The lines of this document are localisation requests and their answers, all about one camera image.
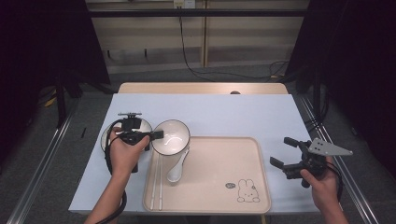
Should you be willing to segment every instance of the utensil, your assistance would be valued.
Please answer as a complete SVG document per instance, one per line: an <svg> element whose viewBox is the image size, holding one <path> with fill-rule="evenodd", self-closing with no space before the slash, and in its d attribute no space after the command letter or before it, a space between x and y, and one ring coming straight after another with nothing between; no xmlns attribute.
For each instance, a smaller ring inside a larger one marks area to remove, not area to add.
<svg viewBox="0 0 396 224"><path fill-rule="evenodd" d="M178 160L177 164L168 172L166 178L174 186L181 178L183 173L183 162L186 159L187 154L189 153L190 148L187 148L186 151L181 155L180 159Z"/></svg>
<svg viewBox="0 0 396 224"><path fill-rule="evenodd" d="M160 167L160 211L163 210L163 155L161 157L161 167Z"/></svg>
<svg viewBox="0 0 396 224"><path fill-rule="evenodd" d="M159 164L160 159L157 160L157 165L155 166L155 175L154 175L154 183L152 184L152 193L151 193L151 205L149 207L149 210L152 210L154 208L154 200L155 200L155 186L157 184L157 174L158 174L158 164Z"/></svg>

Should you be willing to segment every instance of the plastic tray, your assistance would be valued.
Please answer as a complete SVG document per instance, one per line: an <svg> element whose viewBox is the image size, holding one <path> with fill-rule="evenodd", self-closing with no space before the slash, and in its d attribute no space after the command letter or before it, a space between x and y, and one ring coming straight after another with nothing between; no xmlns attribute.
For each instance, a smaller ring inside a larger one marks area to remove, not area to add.
<svg viewBox="0 0 396 224"><path fill-rule="evenodd" d="M183 164L183 175L175 186L171 186L166 175L183 152L163 156L152 151L143 198L147 210L264 214L270 209L261 150L255 139L192 137L190 152Z"/></svg>

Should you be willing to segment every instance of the cartoon rabbit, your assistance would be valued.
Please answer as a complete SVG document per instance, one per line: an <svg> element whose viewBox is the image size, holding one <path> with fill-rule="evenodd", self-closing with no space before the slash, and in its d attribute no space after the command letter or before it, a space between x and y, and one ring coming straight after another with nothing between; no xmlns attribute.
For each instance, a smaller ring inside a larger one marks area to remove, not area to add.
<svg viewBox="0 0 396 224"><path fill-rule="evenodd" d="M260 201L259 193L254 187L253 180L248 179L239 180L239 190L238 190L238 202L246 202L246 203L258 203Z"/></svg>

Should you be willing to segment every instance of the power cord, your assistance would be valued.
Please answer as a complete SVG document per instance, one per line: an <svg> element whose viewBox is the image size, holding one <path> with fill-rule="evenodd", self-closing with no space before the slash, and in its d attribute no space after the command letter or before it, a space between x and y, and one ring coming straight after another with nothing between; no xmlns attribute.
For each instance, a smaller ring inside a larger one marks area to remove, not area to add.
<svg viewBox="0 0 396 224"><path fill-rule="evenodd" d="M283 63L283 62L275 62L272 63L270 65L270 76L263 76L263 77L251 77L251 76L245 76L245 75L241 75L241 74L235 74L235 73L227 73L227 72L199 72L199 71L195 71L193 69L190 68L189 63L187 61L187 57L186 57L186 50L185 50L185 44L184 44L184 35L183 35L183 20L181 17L179 17L179 23L180 23L180 35L181 35L181 44L182 44L182 48L183 48L183 58L184 58L184 63L186 64L187 68L191 71L191 73L195 76L198 77L200 79L204 79L206 81L210 81L210 82L216 82L213 79L207 78L207 77L201 77L198 74L201 75L210 75L210 74L220 74L220 75L229 75L229 76L235 76L235 77L246 77L246 78L252 78L252 79L264 79L267 78L264 82L267 82L270 80L270 78L272 77L272 72L271 72L271 66L275 63Z"/></svg>

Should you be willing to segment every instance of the wrist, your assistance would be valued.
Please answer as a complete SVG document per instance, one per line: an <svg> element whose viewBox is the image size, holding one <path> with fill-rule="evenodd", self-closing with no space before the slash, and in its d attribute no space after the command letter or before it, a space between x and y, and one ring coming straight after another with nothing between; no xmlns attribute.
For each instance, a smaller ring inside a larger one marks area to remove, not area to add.
<svg viewBox="0 0 396 224"><path fill-rule="evenodd" d="M320 213L325 219L325 223L347 223L341 205L339 203L332 204L320 209Z"/></svg>
<svg viewBox="0 0 396 224"><path fill-rule="evenodd" d="M113 172L110 181L128 182L130 175L127 172Z"/></svg>

